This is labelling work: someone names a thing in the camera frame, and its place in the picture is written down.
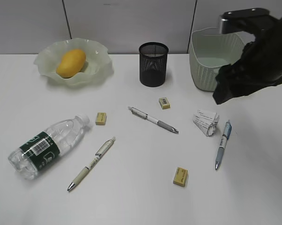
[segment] water bottle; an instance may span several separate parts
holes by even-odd
[[[57,157],[72,150],[83,138],[89,123],[88,116],[77,115],[53,124],[13,151],[8,160],[24,178],[31,180]]]

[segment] barcode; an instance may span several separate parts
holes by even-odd
[[[35,145],[33,145],[31,147],[31,150],[33,151],[33,153],[37,156],[39,155],[41,152],[43,152],[44,150],[46,150],[48,147],[50,147],[49,143],[45,140],[42,139],[41,141],[39,141],[38,143],[36,143]]]

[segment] bottle cap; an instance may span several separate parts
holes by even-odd
[[[77,117],[80,118],[83,122],[83,127],[88,126],[90,124],[90,119],[86,114],[78,114]]]

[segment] glass bowl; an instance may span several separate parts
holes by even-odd
[[[61,63],[62,56],[72,50],[82,49],[86,53],[86,61],[79,73],[71,78],[62,78],[56,73],[56,68]],[[108,49],[102,44],[82,38],[56,42],[36,57],[34,64],[38,66],[41,75],[50,77],[58,83],[69,86],[91,82],[95,77],[104,75],[104,67],[111,64]]]

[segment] pen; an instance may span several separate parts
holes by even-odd
[[[225,146],[227,140],[230,138],[230,132],[231,132],[231,124],[230,120],[225,123],[224,131],[220,140],[217,157],[216,157],[216,163],[215,163],[215,169],[218,170],[220,167],[220,164],[222,162],[222,157],[224,154]]]
[[[128,109],[130,111],[132,111],[132,114],[136,115],[136,116],[139,116],[145,120],[149,120],[150,122],[153,122],[154,124],[157,124],[158,126],[166,129],[166,130],[169,130],[175,134],[178,134],[178,130],[176,130],[174,127],[168,125],[167,123],[164,123],[163,121],[160,121],[160,120],[157,120],[156,118],[152,117],[152,116],[149,116],[148,114],[136,109],[136,108],[133,108],[133,107],[128,107]]]
[[[71,182],[69,185],[67,191],[73,190],[90,172],[90,170],[96,165],[96,163],[102,158],[102,156],[105,154],[105,152],[114,144],[114,141],[116,140],[115,137],[112,139],[106,141],[102,147],[97,151],[95,154],[95,158],[93,161],[88,165],[85,166],[82,171],[76,176],[76,178]]]

